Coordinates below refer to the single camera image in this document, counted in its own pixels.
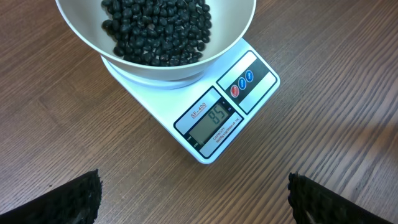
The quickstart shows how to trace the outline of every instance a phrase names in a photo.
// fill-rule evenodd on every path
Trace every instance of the red button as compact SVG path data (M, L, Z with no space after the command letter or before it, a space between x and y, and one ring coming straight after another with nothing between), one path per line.
M237 85L233 85L233 86L231 87L231 96L232 96L233 98L236 98L236 97L239 96L239 88L238 88Z

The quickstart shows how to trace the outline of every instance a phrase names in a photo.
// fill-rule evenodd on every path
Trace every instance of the scale button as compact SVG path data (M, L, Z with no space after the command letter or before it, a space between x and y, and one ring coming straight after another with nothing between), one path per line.
M239 88L238 88L237 85L233 85L233 86L231 87L231 96L232 96L233 98L236 98L236 97L239 96Z
M238 85L241 90L246 89L246 80L243 77L239 78Z
M253 81L253 73L252 73L252 71L250 71L250 70L247 70L246 71L246 81L248 81L248 82L252 82Z

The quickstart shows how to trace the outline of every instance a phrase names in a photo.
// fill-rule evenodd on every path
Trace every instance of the digital kitchen scale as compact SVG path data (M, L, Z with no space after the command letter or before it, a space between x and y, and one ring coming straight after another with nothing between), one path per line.
M203 164L217 159L280 85L276 72L244 39L205 72L178 81L135 77L103 61L112 76Z

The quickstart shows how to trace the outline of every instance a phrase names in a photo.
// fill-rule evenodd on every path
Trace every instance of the bowl rim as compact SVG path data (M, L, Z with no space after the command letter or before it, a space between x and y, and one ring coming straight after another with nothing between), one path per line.
M103 50L97 48L97 46L93 45L90 41L88 41L86 38L84 38L84 37L75 29L75 27L74 27L74 26L72 25L72 23L69 21L68 17L65 15L65 13L64 13L64 11L63 11L63 9L62 9L62 6L61 6L61 4L59 3L60 0L55 0L55 1L56 1L56 3L57 3L58 10L61 12L62 17L63 17L63 19L67 22L68 26L73 30L73 32L74 32L77 36L79 36L79 38L80 38L82 41L84 41L84 43L86 43L87 45L89 45L92 49L96 50L96 51L99 52L101 55L104 55L104 56L107 57L107 58L110 58L110 59L112 59L112 60L115 60L115 61L117 61L117 62L119 62L119 63L123 63L123 64L125 64L125 65L127 65L127 66L131 66L131 65L132 65L132 66L135 66L135 67L138 67L138 68L152 69L152 70L159 70L159 71L160 71L160 70L161 70L161 71L164 71L164 70L180 70L180 69L184 69L184 68L191 68L191 67L195 67L195 66L197 66L197 65L203 65L203 64L205 64L205 63L207 63L207 62L210 62L210 61L212 61L212 60L218 58L219 56L223 55L225 52L227 52L229 49L231 49L231 48L243 37L243 35L248 31L248 29L249 29L249 27L250 27L250 24L251 24L251 22L252 22L252 20L253 20L254 13L256 12L256 4L257 4L257 0L252 0L252 1L254 2L254 4L253 4L253 9L252 9L252 12L251 12L249 21L248 21L248 23L246 24L246 27L242 30L242 33L240 33L239 37L238 37L232 44L230 44L227 48L225 48L224 50L222 50L220 53L218 53L218 54L216 54L216 55L214 55L214 56L212 56L212 57L210 57L210 58L208 58L208 59L206 59L206 60L199 61L199 62L193 63L193 64L179 65L179 66L174 66L174 67L156 67L156 66L141 65L141 64L138 64L138 63L128 62L128 61L126 61L126 60L123 60L123 59L121 59L121 58L119 58L119 57L116 57L116 56L113 56L113 55L111 55L111 54L108 54L108 53L106 53L105 51L103 51Z

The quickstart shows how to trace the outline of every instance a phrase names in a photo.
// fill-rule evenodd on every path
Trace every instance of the scale display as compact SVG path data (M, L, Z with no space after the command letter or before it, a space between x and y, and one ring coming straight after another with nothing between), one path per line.
M220 103L204 115L203 119L189 132L199 145L204 146L211 134L229 118L229 113Z

